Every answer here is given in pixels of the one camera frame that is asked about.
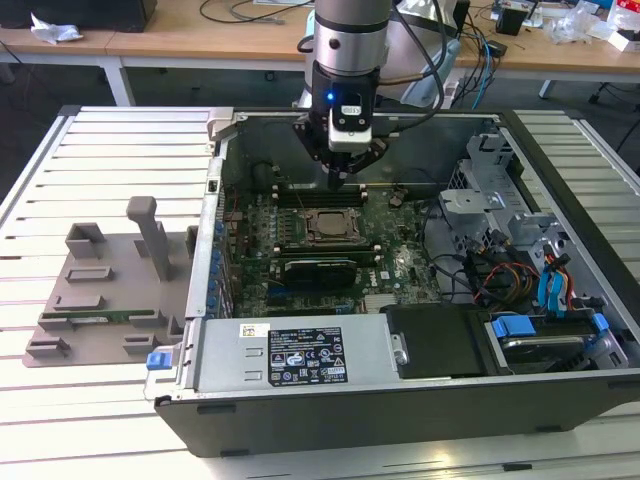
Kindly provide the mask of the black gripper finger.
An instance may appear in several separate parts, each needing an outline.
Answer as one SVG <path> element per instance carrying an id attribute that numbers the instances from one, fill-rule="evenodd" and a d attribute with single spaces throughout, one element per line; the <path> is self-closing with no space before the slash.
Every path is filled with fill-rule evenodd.
<path id="1" fill-rule="evenodd" d="M 319 162 L 327 175 L 327 186 L 339 189 L 339 156 L 329 148 L 328 127 L 323 122 L 295 122 L 294 133 L 312 160 Z"/>
<path id="2" fill-rule="evenodd" d="M 344 185 L 349 175 L 355 175 L 365 168 L 382 159 L 386 154 L 389 143 L 385 139 L 373 139 L 364 153 L 344 153 L 339 157 L 339 174 L 337 187 Z"/>

